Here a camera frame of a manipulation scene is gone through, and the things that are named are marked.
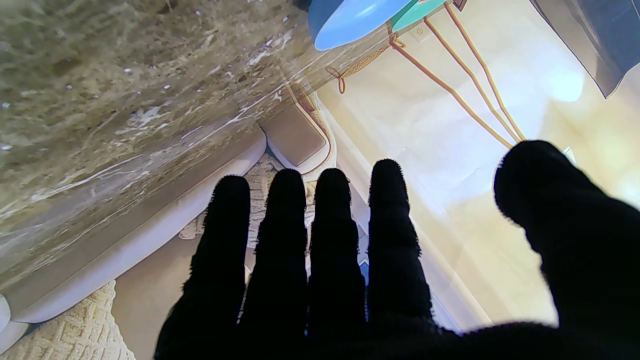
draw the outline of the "textured rug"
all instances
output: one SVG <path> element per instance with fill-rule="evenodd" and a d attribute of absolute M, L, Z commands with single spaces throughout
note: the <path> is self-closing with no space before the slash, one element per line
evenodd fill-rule
<path fill-rule="evenodd" d="M 249 217 L 248 247 L 255 248 L 258 243 L 258 227 L 264 219 L 269 186 L 271 186 L 271 182 L 276 176 L 276 173 L 283 168 L 282 164 L 276 158 L 265 153 L 244 176 L 249 183 L 249 189 L 251 191 L 251 215 Z M 314 205 L 314 196 L 316 194 L 315 181 L 305 183 L 305 193 L 307 196 L 305 225 L 308 229 L 316 213 L 316 206 Z M 180 238 L 190 240 L 195 238 L 196 235 L 202 234 L 204 232 L 205 216 L 206 211 L 203 211 L 197 218 L 193 219 L 182 229 L 179 234 Z"/>
<path fill-rule="evenodd" d="M 23 337 L 0 360 L 135 360 L 111 315 L 115 284 Z"/>

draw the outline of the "marble surface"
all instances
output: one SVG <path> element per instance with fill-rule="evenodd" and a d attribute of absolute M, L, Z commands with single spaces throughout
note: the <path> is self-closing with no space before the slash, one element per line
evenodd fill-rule
<path fill-rule="evenodd" d="M 0 3 L 0 291 L 385 41 L 286 0 Z"/>

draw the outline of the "orange cord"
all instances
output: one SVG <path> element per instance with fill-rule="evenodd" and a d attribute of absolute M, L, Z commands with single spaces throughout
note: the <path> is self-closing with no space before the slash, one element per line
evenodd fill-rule
<path fill-rule="evenodd" d="M 520 131 L 520 128 L 518 128 L 518 125 L 516 124 L 515 120 L 513 120 L 513 117 L 511 116 L 509 111 L 506 109 L 506 107 L 504 105 L 504 102 L 502 101 L 502 97 L 500 96 L 500 92 L 498 91 L 498 88 L 495 86 L 495 82 L 493 81 L 493 77 L 491 76 L 491 72 L 489 71 L 489 66 L 487 66 L 487 64 L 482 59 L 482 56 L 480 56 L 480 53 L 476 49 L 474 43 L 471 41 L 471 38 L 469 38 L 469 35 L 467 34 L 467 32 L 465 31 L 465 28 L 460 23 L 460 20 L 458 20 L 458 17 L 456 16 L 456 14 L 451 9 L 451 6 L 449 5 L 449 3 L 445 3 L 444 6 L 445 6 L 445 9 L 447 9 L 447 12 L 449 13 L 449 16 L 451 17 L 451 20 L 453 20 L 453 22 L 455 23 L 455 25 L 458 28 L 458 30 L 460 30 L 460 33 L 462 34 L 462 37 L 467 42 L 467 45 L 469 46 L 469 49 L 471 49 L 471 51 L 473 52 L 474 56 L 476 57 L 476 59 L 480 63 L 480 65 L 482 65 L 484 73 L 486 74 L 486 78 L 489 81 L 489 84 L 491 85 L 491 89 L 493 90 L 493 94 L 495 95 L 495 98 L 498 100 L 498 104 L 500 106 L 500 109 L 502 110 L 502 112 L 504 112 L 505 115 L 507 115 L 507 119 L 509 119 L 509 123 L 511 124 L 511 126 L 513 126 L 513 129 L 516 131 L 516 133 L 518 133 L 518 136 L 522 140 L 526 140 L 527 138 Z"/>
<path fill-rule="evenodd" d="M 425 25 L 431 30 L 431 32 L 438 38 L 438 40 L 440 41 L 440 43 L 445 47 L 445 49 L 447 49 L 447 51 L 449 52 L 449 54 L 451 54 L 451 56 L 453 56 L 453 58 L 456 60 L 456 62 L 458 62 L 458 65 L 460 65 L 460 67 L 462 67 L 462 69 L 471 77 L 471 80 L 474 82 L 476 88 L 478 89 L 478 92 L 480 92 L 480 96 L 482 96 L 484 102 L 486 103 L 486 105 L 489 107 L 489 109 L 491 110 L 491 113 L 493 114 L 493 116 L 495 116 L 496 119 L 498 119 L 498 121 L 500 122 L 500 124 L 502 124 L 502 127 L 504 127 L 504 129 L 509 133 L 509 135 L 511 135 L 511 137 L 516 140 L 516 142 L 520 142 L 522 139 L 520 139 L 518 137 L 518 135 L 516 135 L 516 133 L 513 132 L 513 130 L 511 130 L 511 128 L 509 127 L 509 125 L 506 123 L 506 121 L 504 121 L 504 119 L 500 116 L 500 114 L 498 113 L 498 111 L 493 107 L 493 105 L 491 104 L 491 101 L 489 100 L 489 97 L 486 95 L 486 92 L 484 92 L 484 90 L 482 89 L 482 86 L 480 85 L 480 82 L 478 81 L 476 75 L 474 75 L 474 73 L 471 71 L 471 69 L 467 66 L 467 64 L 465 64 L 464 61 L 462 61 L 462 59 L 458 56 L 458 54 L 456 53 L 456 51 L 449 45 L 449 43 L 447 43 L 446 40 L 444 40 L 444 38 L 442 37 L 442 35 L 438 32 L 438 30 L 436 30 L 436 28 L 429 22 L 429 20 L 427 20 L 427 18 L 424 18 L 424 23 Z"/>
<path fill-rule="evenodd" d="M 404 43 L 399 40 L 391 40 L 390 45 L 399 53 L 401 53 L 407 60 L 409 60 L 412 64 L 414 64 L 418 69 L 420 69 L 425 75 L 427 75 L 431 80 L 435 81 L 436 84 L 440 85 L 444 90 L 447 90 L 455 100 L 462 106 L 463 109 L 478 123 L 482 126 L 488 133 L 490 133 L 496 140 L 498 140 L 502 145 L 506 146 L 507 149 L 512 148 L 512 145 L 505 140 L 500 134 L 496 133 L 489 125 L 487 125 L 480 117 L 474 113 L 473 110 L 467 105 L 467 103 L 458 95 L 458 93 L 447 83 L 442 81 L 440 78 L 435 76 L 429 69 L 425 68 L 418 60 L 416 60 L 413 56 L 409 55 L 403 48 L 405 47 Z"/>

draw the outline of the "beige cushion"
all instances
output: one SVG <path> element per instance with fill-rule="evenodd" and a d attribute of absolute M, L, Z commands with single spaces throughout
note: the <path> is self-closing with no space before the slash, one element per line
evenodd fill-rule
<path fill-rule="evenodd" d="M 261 124 L 269 148 L 287 168 L 301 174 L 312 171 L 329 155 L 326 135 L 298 105 L 294 104 Z"/>
<path fill-rule="evenodd" d="M 4 295 L 12 309 L 12 320 L 35 323 L 51 319 L 124 273 L 197 217 L 220 178 L 243 175 L 265 148 L 264 133 L 256 127 L 115 219 L 99 234 L 78 240 L 78 246 L 59 260 L 10 286 Z"/>

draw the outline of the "rope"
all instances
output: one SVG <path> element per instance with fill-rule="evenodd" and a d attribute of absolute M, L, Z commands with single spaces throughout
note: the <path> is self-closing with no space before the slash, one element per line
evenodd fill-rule
<path fill-rule="evenodd" d="M 331 66 L 327 66 L 324 69 L 329 74 L 331 74 L 333 77 L 338 79 L 338 90 L 340 91 L 340 94 L 344 94 L 344 92 L 347 90 L 347 83 L 344 81 L 344 79 L 348 78 L 351 75 L 354 75 L 357 72 L 359 72 L 360 70 L 366 68 L 375 59 L 379 58 L 380 55 L 382 55 L 382 53 L 384 53 L 389 47 L 390 47 L 390 45 L 388 45 L 388 44 L 384 45 L 380 49 L 376 50 L 372 54 L 369 54 L 367 57 L 365 57 L 364 59 L 360 60 L 354 66 L 348 67 L 342 74 L 338 70 L 336 70 L 335 68 L 333 68 Z"/>
<path fill-rule="evenodd" d="M 430 21 L 425 17 L 424 18 L 424 23 L 426 24 L 426 26 L 431 30 L 431 32 L 438 38 L 438 40 L 440 41 L 440 43 L 445 47 L 445 49 L 447 49 L 447 51 L 449 52 L 449 54 L 451 54 L 451 56 L 453 56 L 453 58 L 456 60 L 456 62 L 458 63 L 458 65 L 460 65 L 460 67 L 462 67 L 462 69 L 471 77 L 471 80 L 474 82 L 476 88 L 478 89 L 478 92 L 480 93 L 480 96 L 482 96 L 484 102 L 486 103 L 486 105 L 489 107 L 489 109 L 491 110 L 491 113 L 493 114 L 493 116 L 495 116 L 496 119 L 498 119 L 498 121 L 500 122 L 500 124 L 502 124 L 502 127 L 504 127 L 504 129 L 509 133 L 509 135 L 511 135 L 511 137 L 516 140 L 516 142 L 520 142 L 522 139 L 520 139 L 518 137 L 518 135 L 516 135 L 513 130 L 511 130 L 511 128 L 509 127 L 509 125 L 507 125 L 507 123 L 504 121 L 504 119 L 500 116 L 500 114 L 498 113 L 498 111 L 493 107 L 493 105 L 491 104 L 491 101 L 489 100 L 489 97 L 487 97 L 486 92 L 484 92 L 484 90 L 482 89 L 482 86 L 480 85 L 480 82 L 478 81 L 476 75 L 474 75 L 474 73 L 471 71 L 471 69 L 467 66 L 467 64 L 465 64 L 464 61 L 462 61 L 462 59 L 458 56 L 458 54 L 456 53 L 456 51 L 449 45 L 449 43 L 447 43 L 446 40 L 444 40 L 444 38 L 442 37 L 442 35 L 438 32 L 438 30 L 436 30 L 436 28 L 430 23 Z"/>
<path fill-rule="evenodd" d="M 491 85 L 491 90 L 493 90 L 493 94 L 495 95 L 495 98 L 498 100 L 498 105 L 500 106 L 500 109 L 502 110 L 502 112 L 504 112 L 505 115 L 507 115 L 507 119 L 509 119 L 509 123 L 511 124 L 511 126 L 513 126 L 513 129 L 516 131 L 516 133 L 518 133 L 518 136 L 520 137 L 520 139 L 526 140 L 526 137 L 520 131 L 520 128 L 518 128 L 518 125 L 516 124 L 515 120 L 513 120 L 513 117 L 511 116 L 509 111 L 506 109 L 504 102 L 502 101 L 502 97 L 500 96 L 500 92 L 498 91 L 498 88 L 495 86 L 495 82 L 493 81 L 493 77 L 491 76 L 491 72 L 489 71 L 489 66 L 487 66 L 487 64 L 482 59 L 482 56 L 480 56 L 480 53 L 476 49 L 474 43 L 471 41 L 471 38 L 469 38 L 469 34 L 467 34 L 467 31 L 465 31 L 465 28 L 460 23 L 460 20 L 458 20 L 458 17 L 451 9 L 451 6 L 449 5 L 449 3 L 445 3 L 444 6 L 445 6 L 445 9 L 447 9 L 447 13 L 449 13 L 449 16 L 451 17 L 451 20 L 453 20 L 456 27 L 462 34 L 462 37 L 467 42 L 467 45 L 469 45 L 469 49 L 471 49 L 474 56 L 480 63 L 480 65 L 482 65 L 484 73 L 486 74 L 486 78 L 489 81 L 489 84 Z"/>
<path fill-rule="evenodd" d="M 502 145 L 506 146 L 507 149 L 512 148 L 511 144 L 505 140 L 500 134 L 496 133 L 489 125 L 487 125 L 480 117 L 467 105 L 467 103 L 458 95 L 458 93 L 447 83 L 442 81 L 440 78 L 435 76 L 429 69 L 425 68 L 418 60 L 416 60 L 413 56 L 407 53 L 402 45 L 403 43 L 399 43 L 398 40 L 391 40 L 389 44 L 399 53 L 401 53 L 407 60 L 409 60 L 412 64 L 414 64 L 418 69 L 420 69 L 425 75 L 427 75 L 431 80 L 433 80 L 436 84 L 440 85 L 444 90 L 447 90 L 462 106 L 463 109 L 478 123 L 482 126 L 488 133 L 490 133 L 496 140 L 498 140 Z"/>

